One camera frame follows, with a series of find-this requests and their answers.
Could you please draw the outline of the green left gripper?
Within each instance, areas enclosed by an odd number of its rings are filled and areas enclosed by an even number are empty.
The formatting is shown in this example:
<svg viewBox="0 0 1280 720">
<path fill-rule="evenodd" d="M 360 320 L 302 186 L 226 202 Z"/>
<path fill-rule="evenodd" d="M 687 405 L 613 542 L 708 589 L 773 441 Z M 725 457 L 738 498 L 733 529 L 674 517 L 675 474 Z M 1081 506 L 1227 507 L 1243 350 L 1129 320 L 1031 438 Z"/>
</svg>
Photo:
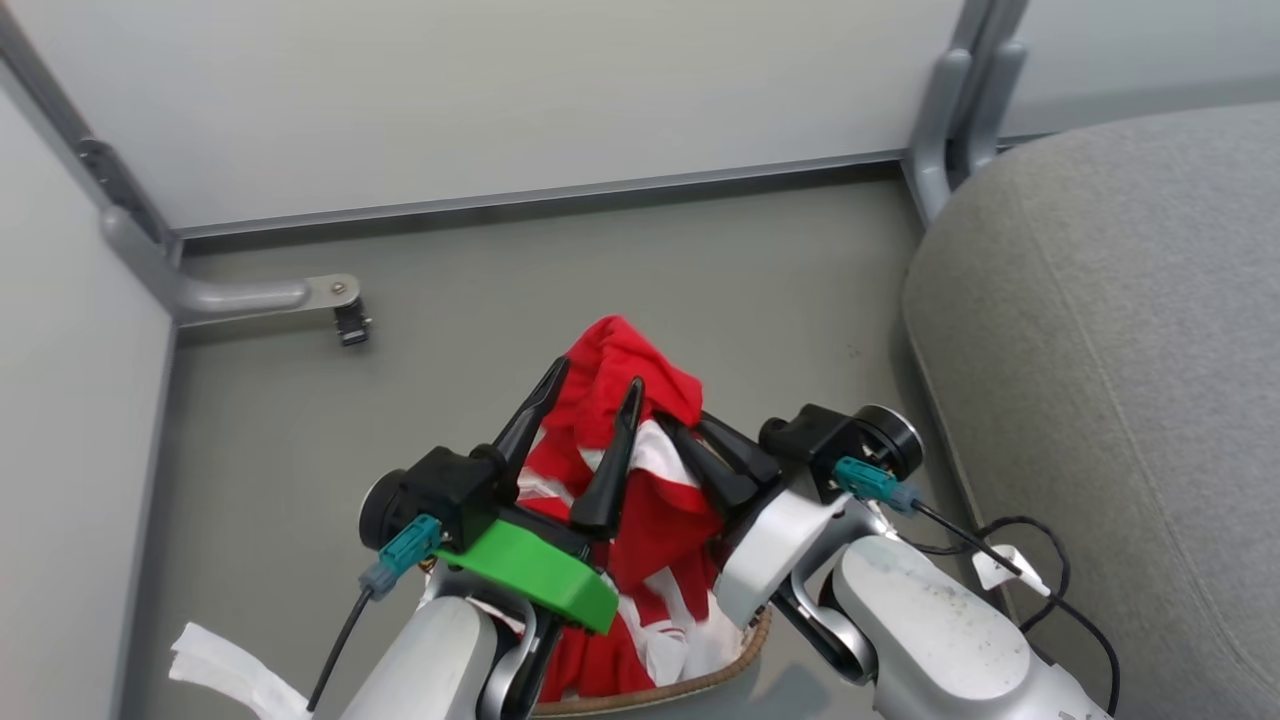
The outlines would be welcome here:
<svg viewBox="0 0 1280 720">
<path fill-rule="evenodd" d="M 471 451 L 480 462 L 481 502 L 513 502 L 518 475 L 547 415 L 556 406 L 571 363 L 557 357 L 506 423 L 498 437 Z M 584 537 L 617 537 L 630 462 L 641 424 L 645 383 L 634 377 L 605 452 L 588 488 L 570 510 L 570 527 Z M 443 544 L 436 556 L 449 566 L 504 588 L 566 623 L 595 634 L 611 632 L 620 606 L 612 584 L 580 559 L 586 546 L 568 527 L 527 509 L 499 510 L 498 519 L 465 551 Z"/>
</svg>

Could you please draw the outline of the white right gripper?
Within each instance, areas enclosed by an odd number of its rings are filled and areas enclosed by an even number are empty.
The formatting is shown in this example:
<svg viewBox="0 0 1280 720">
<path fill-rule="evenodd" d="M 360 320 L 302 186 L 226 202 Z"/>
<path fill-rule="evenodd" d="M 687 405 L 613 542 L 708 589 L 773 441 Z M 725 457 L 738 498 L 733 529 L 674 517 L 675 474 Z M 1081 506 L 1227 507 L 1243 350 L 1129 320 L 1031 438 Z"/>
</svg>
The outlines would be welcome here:
<svg viewBox="0 0 1280 720">
<path fill-rule="evenodd" d="M 777 460 L 758 442 L 708 411 L 691 427 L 667 413 L 655 419 L 722 518 L 742 511 L 760 488 L 772 489 L 782 477 Z M 721 612 L 746 628 L 850 498 L 841 493 L 820 503 L 783 489 L 769 500 L 719 571 L 714 596 Z"/>
</svg>

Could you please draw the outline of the red and white clothing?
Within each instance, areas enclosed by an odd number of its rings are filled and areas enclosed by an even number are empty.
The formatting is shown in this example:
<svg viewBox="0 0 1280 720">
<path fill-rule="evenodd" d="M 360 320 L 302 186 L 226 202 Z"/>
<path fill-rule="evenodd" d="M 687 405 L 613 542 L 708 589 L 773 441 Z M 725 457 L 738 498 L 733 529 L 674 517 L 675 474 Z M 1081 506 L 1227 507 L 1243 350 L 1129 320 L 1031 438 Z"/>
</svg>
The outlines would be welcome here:
<svg viewBox="0 0 1280 720">
<path fill-rule="evenodd" d="M 518 478 L 520 503 L 567 521 L 614 433 L 635 379 L 644 383 L 628 483 L 605 573 L 620 593 L 607 634 L 566 630 L 552 655 L 541 702 L 654 691 L 718 673 L 741 653 L 742 632 L 719 610 L 709 543 L 719 514 L 657 416 L 691 424 L 703 387 L 622 316 L 588 328 L 570 348 L 570 375 Z"/>
</svg>

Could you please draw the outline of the woven laundry basket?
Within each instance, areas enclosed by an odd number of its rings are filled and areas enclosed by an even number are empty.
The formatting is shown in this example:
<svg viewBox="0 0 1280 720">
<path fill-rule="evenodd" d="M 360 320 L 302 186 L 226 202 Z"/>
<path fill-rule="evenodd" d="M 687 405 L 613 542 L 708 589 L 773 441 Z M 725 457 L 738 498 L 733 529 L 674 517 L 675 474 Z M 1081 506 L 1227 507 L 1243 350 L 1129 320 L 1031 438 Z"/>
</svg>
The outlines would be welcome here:
<svg viewBox="0 0 1280 720">
<path fill-rule="evenodd" d="M 554 703 L 539 703 L 531 715 L 531 720 L 579 720 L 581 717 L 596 717 L 607 714 L 618 714 L 640 708 L 649 708 L 658 705 L 685 700 L 695 694 L 723 685 L 727 682 L 742 675 L 755 662 L 765 647 L 771 633 L 774 609 L 764 607 L 750 623 L 741 653 L 728 666 L 717 673 L 701 675 L 673 685 L 664 685 L 650 691 L 640 691 L 627 694 L 618 694 L 605 698 L 570 700 Z"/>
</svg>

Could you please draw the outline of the small black caster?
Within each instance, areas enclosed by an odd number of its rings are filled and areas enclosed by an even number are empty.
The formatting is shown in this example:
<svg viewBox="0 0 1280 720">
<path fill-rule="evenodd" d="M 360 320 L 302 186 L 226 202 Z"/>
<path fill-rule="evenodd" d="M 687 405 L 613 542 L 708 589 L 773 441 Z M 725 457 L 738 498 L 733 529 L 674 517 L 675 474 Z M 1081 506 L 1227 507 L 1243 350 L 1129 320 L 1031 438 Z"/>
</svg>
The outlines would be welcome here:
<svg viewBox="0 0 1280 720">
<path fill-rule="evenodd" d="M 335 333 L 342 347 L 353 347 L 370 340 L 371 318 L 362 299 L 333 309 Z"/>
</svg>

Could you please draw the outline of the grey metal partition foot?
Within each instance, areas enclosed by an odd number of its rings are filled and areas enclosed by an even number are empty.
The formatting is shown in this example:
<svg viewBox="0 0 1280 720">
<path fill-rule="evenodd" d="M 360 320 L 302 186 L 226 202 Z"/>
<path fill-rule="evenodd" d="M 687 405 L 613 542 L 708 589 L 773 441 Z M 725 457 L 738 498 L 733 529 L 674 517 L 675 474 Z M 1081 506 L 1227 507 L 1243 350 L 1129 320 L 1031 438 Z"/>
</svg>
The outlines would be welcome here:
<svg viewBox="0 0 1280 720">
<path fill-rule="evenodd" d="M 256 316 L 337 310 L 361 300 L 355 275 L 220 283 L 182 272 L 123 208 L 101 210 L 106 245 L 179 325 L 206 325 Z"/>
</svg>

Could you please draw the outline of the grey fabric sofa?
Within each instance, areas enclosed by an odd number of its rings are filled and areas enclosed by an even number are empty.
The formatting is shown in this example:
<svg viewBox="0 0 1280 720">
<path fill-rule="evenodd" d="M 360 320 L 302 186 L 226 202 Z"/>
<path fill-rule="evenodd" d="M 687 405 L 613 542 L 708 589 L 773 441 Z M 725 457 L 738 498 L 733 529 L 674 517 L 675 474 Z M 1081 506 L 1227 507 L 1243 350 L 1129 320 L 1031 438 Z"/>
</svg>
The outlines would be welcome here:
<svg viewBox="0 0 1280 720">
<path fill-rule="evenodd" d="M 902 310 L 974 519 L 1064 543 L 1117 720 L 1280 720 L 1280 102 L 1006 151 Z"/>
</svg>

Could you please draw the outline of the grey partition bottom rail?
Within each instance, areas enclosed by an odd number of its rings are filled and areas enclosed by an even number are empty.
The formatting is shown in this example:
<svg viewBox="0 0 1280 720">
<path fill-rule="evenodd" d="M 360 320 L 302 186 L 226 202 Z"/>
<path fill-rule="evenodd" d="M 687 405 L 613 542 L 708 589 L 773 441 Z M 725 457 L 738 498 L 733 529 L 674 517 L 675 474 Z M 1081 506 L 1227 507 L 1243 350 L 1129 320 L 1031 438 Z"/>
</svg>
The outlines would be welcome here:
<svg viewBox="0 0 1280 720">
<path fill-rule="evenodd" d="M 819 170 L 837 170 L 850 167 L 895 164 L 905 159 L 906 149 L 891 149 L 876 152 L 859 152 L 832 158 L 818 158 L 797 161 L 780 161 L 754 167 L 740 167 L 719 170 L 701 170 L 675 176 L 658 176 L 640 179 L 621 179 L 590 184 L 575 184 L 548 190 L 525 190 L 507 193 L 490 193 L 462 199 L 443 199 L 421 202 L 402 202 L 378 208 L 358 208 L 335 211 L 317 211 L 292 217 L 276 217 L 246 222 L 216 223 L 196 225 L 175 231 L 178 240 L 196 242 L 219 240 L 239 234 L 252 234 L 275 231 L 294 231 L 310 227 L 330 227 L 344 223 L 381 222 L 407 217 L 425 217 L 438 213 L 465 211 L 484 208 L 503 208 L 529 202 L 562 201 L 602 195 L 644 192 L 686 186 L 722 184 L 736 181 L 754 181 L 776 176 L 795 176 Z"/>
</svg>

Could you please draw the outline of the grey double partition post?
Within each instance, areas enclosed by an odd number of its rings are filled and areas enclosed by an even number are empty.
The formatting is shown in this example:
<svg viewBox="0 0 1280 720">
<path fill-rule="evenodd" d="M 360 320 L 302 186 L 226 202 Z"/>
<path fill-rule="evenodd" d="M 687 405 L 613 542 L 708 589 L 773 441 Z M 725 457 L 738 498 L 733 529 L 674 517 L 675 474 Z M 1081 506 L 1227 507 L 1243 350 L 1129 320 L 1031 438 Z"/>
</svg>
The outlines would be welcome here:
<svg viewBox="0 0 1280 720">
<path fill-rule="evenodd" d="M 1029 51 L 1018 37 L 1030 0 L 963 0 L 937 58 L 901 168 L 924 225 L 998 154 L 1000 129 Z"/>
</svg>

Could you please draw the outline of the grey partition frame post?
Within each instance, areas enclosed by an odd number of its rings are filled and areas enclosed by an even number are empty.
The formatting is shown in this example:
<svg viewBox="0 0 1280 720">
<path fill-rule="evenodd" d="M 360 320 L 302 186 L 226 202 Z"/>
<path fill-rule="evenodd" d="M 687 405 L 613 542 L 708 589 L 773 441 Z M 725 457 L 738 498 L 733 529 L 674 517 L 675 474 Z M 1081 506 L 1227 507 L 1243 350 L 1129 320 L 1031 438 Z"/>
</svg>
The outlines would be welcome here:
<svg viewBox="0 0 1280 720">
<path fill-rule="evenodd" d="M 74 102 L 60 86 L 54 73 L 46 67 L 44 59 L 40 56 L 35 45 L 29 41 L 17 17 L 9 8 L 6 0 L 0 0 L 0 60 L 5 63 L 9 70 L 14 74 L 19 86 L 31 96 L 37 109 L 44 114 L 45 119 L 49 120 L 52 129 L 58 133 L 58 137 L 65 146 L 68 146 L 79 165 L 96 183 L 101 195 L 108 199 L 100 190 L 99 182 L 81 164 L 79 156 L 76 152 L 76 143 L 81 138 L 101 138 L 96 136 L 87 120 L 76 108 Z M 172 264 L 177 265 L 180 263 L 182 242 L 177 238 L 172 228 L 170 231 L 173 241 L 168 249 L 156 246 L 160 249 L 161 254 L 172 261 Z"/>
</svg>

